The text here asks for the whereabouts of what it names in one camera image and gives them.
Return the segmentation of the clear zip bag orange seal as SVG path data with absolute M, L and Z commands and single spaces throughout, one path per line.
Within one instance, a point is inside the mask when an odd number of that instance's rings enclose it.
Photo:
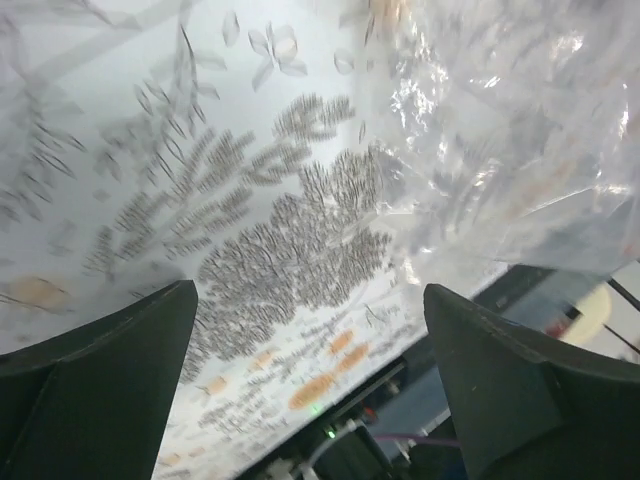
M 374 1 L 380 216 L 410 282 L 639 256 L 635 1 Z

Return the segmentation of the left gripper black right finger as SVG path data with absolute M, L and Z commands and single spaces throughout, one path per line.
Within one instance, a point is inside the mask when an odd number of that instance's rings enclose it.
M 471 479 L 636 479 L 639 368 L 510 322 L 429 284 L 423 295 Z

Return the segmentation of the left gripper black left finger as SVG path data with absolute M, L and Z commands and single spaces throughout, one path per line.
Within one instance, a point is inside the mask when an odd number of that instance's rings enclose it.
M 198 303 L 176 281 L 1 357 L 1 476 L 151 477 Z

